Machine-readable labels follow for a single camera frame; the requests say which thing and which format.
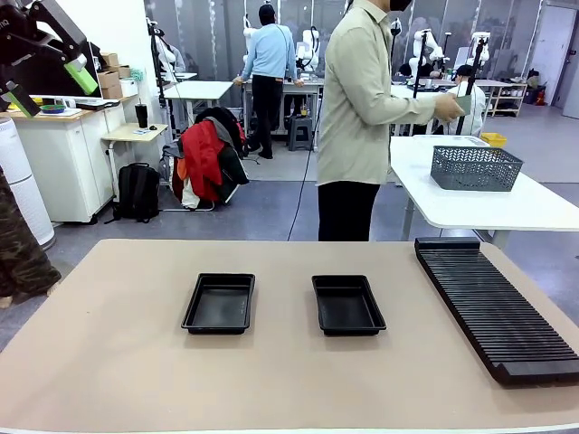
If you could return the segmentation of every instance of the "beige table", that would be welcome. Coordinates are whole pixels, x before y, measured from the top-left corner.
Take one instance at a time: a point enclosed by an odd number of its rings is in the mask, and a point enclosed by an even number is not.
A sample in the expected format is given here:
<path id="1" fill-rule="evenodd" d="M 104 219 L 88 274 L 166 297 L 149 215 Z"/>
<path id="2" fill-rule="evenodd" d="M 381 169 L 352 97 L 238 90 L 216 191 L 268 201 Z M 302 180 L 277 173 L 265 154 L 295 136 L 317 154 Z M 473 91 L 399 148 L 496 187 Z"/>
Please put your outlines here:
<path id="1" fill-rule="evenodd" d="M 157 130 L 150 131 L 146 134 L 135 134 L 135 131 L 141 129 L 138 124 L 124 124 L 102 137 L 109 142 L 110 170 L 112 172 L 112 184 L 114 192 L 114 201 L 119 201 L 119 170 L 115 162 L 115 145 L 118 142 L 124 143 L 151 143 L 159 137 L 168 128 L 165 124 L 151 124 L 149 127 L 155 127 Z"/>
<path id="2" fill-rule="evenodd" d="M 501 251 L 483 250 L 579 351 L 571 320 Z M 201 272 L 256 275 L 244 335 L 180 328 Z M 326 273 L 368 276 L 388 330 L 324 337 L 311 276 Z M 0 373 L 0 427 L 11 429 L 480 432 L 579 421 L 577 385 L 509 390 L 490 377 L 410 242 L 102 241 L 0 354 Z"/>

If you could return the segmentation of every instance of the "cable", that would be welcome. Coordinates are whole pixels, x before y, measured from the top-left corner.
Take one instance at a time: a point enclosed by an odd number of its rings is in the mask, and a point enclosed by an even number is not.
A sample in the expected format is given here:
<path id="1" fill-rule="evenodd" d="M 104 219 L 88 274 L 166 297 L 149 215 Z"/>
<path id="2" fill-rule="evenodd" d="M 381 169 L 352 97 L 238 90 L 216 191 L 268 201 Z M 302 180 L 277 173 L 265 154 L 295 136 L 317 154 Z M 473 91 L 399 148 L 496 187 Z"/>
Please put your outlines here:
<path id="1" fill-rule="evenodd" d="M 306 171 L 304 172 L 304 179 L 301 180 L 301 188 L 299 189 L 298 208 L 296 209 L 296 214 L 293 216 L 293 222 L 291 224 L 291 228 L 289 229 L 288 241 L 291 240 L 291 234 L 293 233 L 293 227 L 295 226 L 296 220 L 298 219 L 299 207 L 301 206 L 301 196 L 304 193 L 304 186 L 306 185 L 306 178 L 308 177 L 309 159 L 311 158 L 311 153 L 314 149 L 314 142 L 316 140 L 316 131 L 318 131 L 319 115 L 321 114 L 321 111 L 322 110 L 321 110 L 321 104 L 320 104 L 319 110 L 318 110 L 318 118 L 316 119 L 316 125 L 314 126 L 314 131 L 311 135 L 311 144 L 309 146 L 308 162 L 306 163 Z"/>

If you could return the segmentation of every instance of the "black cap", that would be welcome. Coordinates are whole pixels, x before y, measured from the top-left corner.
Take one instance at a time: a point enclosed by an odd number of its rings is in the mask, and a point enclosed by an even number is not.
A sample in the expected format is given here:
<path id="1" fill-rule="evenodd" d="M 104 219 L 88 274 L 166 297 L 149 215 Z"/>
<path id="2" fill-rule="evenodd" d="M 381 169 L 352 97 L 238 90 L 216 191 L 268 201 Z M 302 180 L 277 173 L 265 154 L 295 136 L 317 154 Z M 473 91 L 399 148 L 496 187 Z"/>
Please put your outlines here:
<path id="1" fill-rule="evenodd" d="M 472 75 L 472 67 L 470 65 L 462 65 L 456 70 L 458 77 L 470 77 Z"/>
<path id="2" fill-rule="evenodd" d="M 269 3 L 260 7 L 260 21 L 261 25 L 275 23 L 275 11 L 273 10 L 273 6 Z"/>

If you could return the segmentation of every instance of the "desk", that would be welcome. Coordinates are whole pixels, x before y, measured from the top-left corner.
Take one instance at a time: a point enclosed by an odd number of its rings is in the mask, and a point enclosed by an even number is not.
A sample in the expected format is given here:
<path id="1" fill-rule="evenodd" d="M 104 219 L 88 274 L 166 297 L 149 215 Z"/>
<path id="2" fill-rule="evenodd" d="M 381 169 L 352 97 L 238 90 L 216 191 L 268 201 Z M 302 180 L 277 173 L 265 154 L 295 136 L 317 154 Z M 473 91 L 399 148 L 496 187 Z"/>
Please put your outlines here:
<path id="1" fill-rule="evenodd" d="M 173 74 L 167 74 L 164 73 L 163 74 L 163 80 L 170 80 Z M 187 80 L 192 80 L 195 77 L 197 77 L 197 73 L 196 72 L 176 72 L 175 73 L 175 78 L 177 81 L 187 81 Z"/>
<path id="2" fill-rule="evenodd" d="M 576 325 L 501 251 L 481 249 L 579 352 Z M 255 274 L 244 335 L 180 328 L 202 272 Z M 331 273 L 366 275 L 388 330 L 323 336 L 311 277 Z M 579 426 L 578 385 L 490 377 L 410 242 L 101 241 L 0 354 L 0 372 L 10 429 Z"/>
<path id="3" fill-rule="evenodd" d="M 146 134 L 135 134 L 137 129 L 140 129 L 138 124 L 125 124 L 121 125 L 114 131 L 106 134 L 102 137 L 103 140 L 109 142 L 109 150 L 107 154 L 109 155 L 110 161 L 110 171 L 112 173 L 112 185 L 113 191 L 116 198 L 116 202 L 119 201 L 119 171 L 117 169 L 117 164 L 115 163 L 115 145 L 117 142 L 125 143 L 151 143 L 157 137 L 159 137 L 168 128 L 168 125 L 164 124 L 152 124 L 150 127 L 155 126 L 157 130 L 150 131 Z"/>
<path id="4" fill-rule="evenodd" d="M 286 95 L 311 95 L 314 98 L 314 103 L 312 104 L 311 117 L 314 127 L 316 127 L 316 121 L 318 120 L 319 99 L 324 89 L 324 79 L 315 78 L 313 80 L 304 80 L 304 85 L 299 88 L 293 83 L 289 83 L 286 80 L 283 81 L 283 96 Z M 245 136 L 249 136 L 249 125 L 251 119 L 251 113 L 248 104 L 248 95 L 252 93 L 252 80 L 248 80 L 243 83 L 243 130 Z M 286 135 L 288 131 L 283 125 L 284 113 L 283 113 L 283 102 L 284 98 L 281 98 L 280 106 L 280 125 L 276 131 L 271 131 L 272 134 Z"/>
<path id="5" fill-rule="evenodd" d="M 393 137 L 392 168 L 408 193 L 402 240 L 408 240 L 414 206 L 434 227 L 478 230 L 500 248 L 510 231 L 579 231 L 579 208 L 522 173 L 509 193 L 441 189 L 430 175 L 433 147 L 472 146 L 473 138 Z"/>
<path id="6" fill-rule="evenodd" d="M 187 112 L 191 114 L 189 121 L 193 122 L 193 101 L 204 101 L 212 107 L 232 85 L 230 81 L 183 81 L 167 89 L 165 98 L 185 101 Z"/>
<path id="7" fill-rule="evenodd" d="M 408 88 L 408 86 L 401 85 L 393 85 L 390 94 L 396 98 L 406 98 L 412 99 L 414 97 L 414 90 Z M 442 92 L 418 92 L 416 94 L 416 99 L 426 99 L 426 98 L 435 98 L 438 95 L 441 95 Z M 431 119 L 430 122 L 426 125 L 426 134 L 432 133 L 432 125 L 434 124 L 434 119 Z M 401 124 L 396 124 L 394 126 L 394 135 L 400 136 L 400 126 Z"/>

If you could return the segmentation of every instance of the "gray plastic basket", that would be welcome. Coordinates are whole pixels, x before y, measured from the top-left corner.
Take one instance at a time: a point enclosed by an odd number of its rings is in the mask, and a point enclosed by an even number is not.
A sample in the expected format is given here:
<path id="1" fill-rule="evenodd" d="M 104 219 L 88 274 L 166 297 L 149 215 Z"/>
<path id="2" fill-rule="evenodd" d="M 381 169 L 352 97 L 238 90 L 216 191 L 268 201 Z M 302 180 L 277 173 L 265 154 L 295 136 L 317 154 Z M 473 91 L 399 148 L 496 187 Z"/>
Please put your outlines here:
<path id="1" fill-rule="evenodd" d="M 522 165 L 497 147 L 435 146 L 431 176 L 445 190 L 510 192 Z"/>

